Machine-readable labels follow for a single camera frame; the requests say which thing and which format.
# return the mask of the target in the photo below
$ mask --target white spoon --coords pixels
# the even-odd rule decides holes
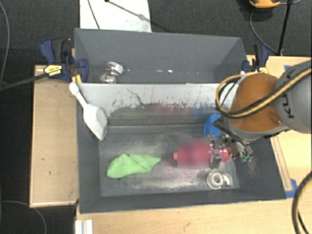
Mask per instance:
[[[93,134],[99,139],[103,140],[107,131],[107,119],[102,108],[92,104],[88,104],[80,93],[79,87],[76,83],[71,82],[69,90],[83,107],[83,119]]]

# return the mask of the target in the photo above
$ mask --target wooden table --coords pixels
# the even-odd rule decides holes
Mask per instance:
[[[284,65],[308,60],[310,58],[270,57],[267,67],[270,74],[279,77]],[[42,68],[36,66],[36,75],[42,73]],[[36,81],[33,102],[30,206],[73,205],[78,199],[75,98],[68,83],[45,78]],[[288,173],[299,183],[311,170],[311,135],[289,131],[273,138],[272,144],[282,166],[284,185],[289,186]],[[303,194],[299,207],[311,230],[310,188]],[[77,219],[92,219],[95,234],[287,234],[293,233],[291,204],[292,199],[286,199],[135,212],[79,214],[78,211]]]

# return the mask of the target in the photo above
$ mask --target green rag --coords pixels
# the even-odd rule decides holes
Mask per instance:
[[[160,158],[156,156],[122,154],[109,164],[107,176],[121,178],[131,174],[147,173],[158,162]]]

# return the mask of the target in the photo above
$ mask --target yellow label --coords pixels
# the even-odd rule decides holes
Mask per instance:
[[[268,74],[268,73],[269,73],[269,71],[268,71],[268,69],[267,69],[266,67],[261,67],[261,68],[259,68],[259,71],[260,71],[261,73],[264,73],[264,74]]]
[[[49,75],[50,75],[50,76],[54,76],[54,75],[58,75],[58,74],[60,74],[60,73],[61,73],[60,70],[56,70],[56,71],[50,72]]]
[[[54,75],[54,74],[60,74],[61,73],[62,66],[61,65],[49,65],[44,68],[44,72],[46,74]]]

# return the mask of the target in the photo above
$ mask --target black cable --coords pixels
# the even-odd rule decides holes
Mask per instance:
[[[229,90],[227,91],[227,93],[226,93],[226,95],[225,95],[225,97],[224,97],[224,99],[223,99],[223,101],[222,101],[222,103],[221,103],[221,106],[223,106],[223,104],[224,104],[226,98],[228,97],[229,93],[232,91],[232,89],[234,88],[234,86],[235,86],[236,84],[237,84],[237,81],[235,81],[235,82],[232,84],[232,86],[229,88]]]
[[[96,19],[96,16],[94,15],[93,9],[92,9],[92,7],[91,7],[90,0],[87,0],[87,1],[88,1],[88,4],[89,4],[89,7],[90,7],[90,10],[91,10],[92,16],[93,16],[93,18],[94,18],[94,21],[96,21],[97,28],[98,28],[98,29],[101,29],[101,28],[99,27],[99,24],[98,24],[98,21],[97,21],[97,19]]]
[[[295,4],[295,3],[299,3],[301,2],[302,0],[297,0],[297,1],[294,1],[292,2],[292,4]],[[287,5],[286,2],[283,2],[283,3],[280,3],[279,5]],[[252,11],[252,13],[250,14],[249,16],[249,25],[251,27],[251,30],[252,32],[254,33],[254,35],[258,38],[258,40],[263,43],[264,45],[266,45],[271,51],[273,51],[275,54],[279,54],[277,50],[274,50],[272,47],[270,47],[255,31],[254,27],[253,27],[253,22],[252,22],[252,17],[254,15],[254,12],[255,12],[255,9]]]
[[[298,186],[294,196],[293,196],[293,202],[292,202],[292,224],[293,228],[296,232],[296,234],[300,234],[300,229],[298,227],[298,222],[297,222],[297,208],[298,208],[298,202],[300,195],[306,186],[306,184],[311,180],[312,178],[312,171],[301,181],[300,185]]]
[[[40,80],[40,79],[45,78],[45,77],[47,77],[47,75],[44,73],[44,74],[41,74],[41,75],[38,75],[38,76],[35,76],[35,77],[31,77],[31,78],[28,78],[28,79],[25,79],[25,80],[20,80],[18,82],[11,83],[9,85],[1,87],[0,88],[0,92],[3,91],[3,90],[7,90],[7,89],[14,88],[14,87],[17,87],[17,86],[20,86],[20,85],[23,85],[23,84],[30,83],[30,82],[33,82],[33,81],[36,81],[36,80]]]
[[[0,226],[1,226],[1,213],[2,213],[2,195],[1,195],[1,183],[0,183]]]
[[[3,60],[3,65],[2,65],[2,69],[1,69],[1,75],[0,75],[0,82],[2,82],[3,81],[4,70],[5,70],[5,65],[6,65],[6,61],[7,61],[8,53],[9,53],[9,47],[10,47],[10,24],[9,24],[8,16],[6,15],[5,9],[4,9],[4,7],[3,7],[1,2],[0,2],[0,7],[1,7],[2,11],[3,11],[5,22],[6,22],[6,27],[7,27],[6,49],[5,49],[4,60]]]
[[[273,96],[276,92],[278,92],[279,90],[281,90],[283,87],[285,87],[286,85],[288,85],[290,82],[292,82],[298,75],[300,75],[301,73],[307,71],[307,69],[305,69],[305,70],[299,72],[297,75],[295,75],[295,76],[293,76],[292,78],[288,79],[286,82],[284,82],[284,83],[281,84],[279,87],[277,87],[276,89],[274,89],[274,91],[271,92],[270,94],[268,94],[267,96],[263,97],[262,99],[257,100],[256,102],[252,103],[251,105],[249,105],[249,106],[247,106],[247,107],[245,107],[245,108],[243,108],[243,109],[241,109],[241,110],[238,110],[238,111],[236,111],[236,112],[228,112],[228,113],[225,113],[225,112],[223,112],[223,111],[220,110],[220,107],[217,105],[217,103],[216,103],[216,109],[217,109],[222,115],[224,115],[224,116],[226,116],[226,117],[228,117],[228,118],[236,118],[236,119],[239,119],[239,118],[245,118],[245,117],[251,116],[251,115],[253,115],[253,114],[255,114],[255,113],[257,113],[257,112],[263,110],[264,108],[266,108],[266,107],[269,105],[269,103],[266,104],[266,105],[264,105],[264,106],[262,106],[262,107],[260,107],[258,110],[255,110],[255,111],[253,111],[253,112],[251,112],[251,113],[249,113],[249,114],[246,114],[246,115],[244,115],[244,116],[236,117],[236,116],[234,116],[234,115],[244,113],[244,112],[246,112],[246,111],[248,111],[248,110],[250,110],[250,109],[252,109],[252,108],[258,106],[259,104],[261,104],[262,102],[264,102],[265,100],[267,100],[268,98],[270,98],[271,96]],[[231,82],[233,82],[233,81],[232,81],[232,80],[229,80],[229,81],[225,84],[225,86],[227,86],[227,85],[230,84]],[[284,93],[287,92],[288,90],[290,90],[291,88],[293,88],[298,82],[296,82],[296,83],[294,83],[293,85],[291,85],[288,89],[286,89],[286,90],[284,91]]]
[[[20,202],[20,201],[15,201],[15,200],[4,200],[2,201],[2,203],[4,204],[19,204],[19,205],[23,205],[23,206],[28,206],[28,204],[24,203],[24,202]],[[44,219],[44,216],[42,215],[42,213],[37,210],[36,208],[32,208],[31,210],[35,211],[41,218],[42,222],[43,222],[43,226],[44,226],[44,234],[47,234],[47,223]]]
[[[298,214],[297,214],[297,215],[298,215],[299,223],[300,223],[300,225],[301,225],[301,227],[302,227],[304,233],[305,233],[305,234],[309,234],[309,232],[308,232],[308,230],[307,230],[306,226],[304,225],[304,222],[303,222],[303,220],[302,220],[302,218],[301,218],[301,215],[300,215],[299,210],[298,210]]]

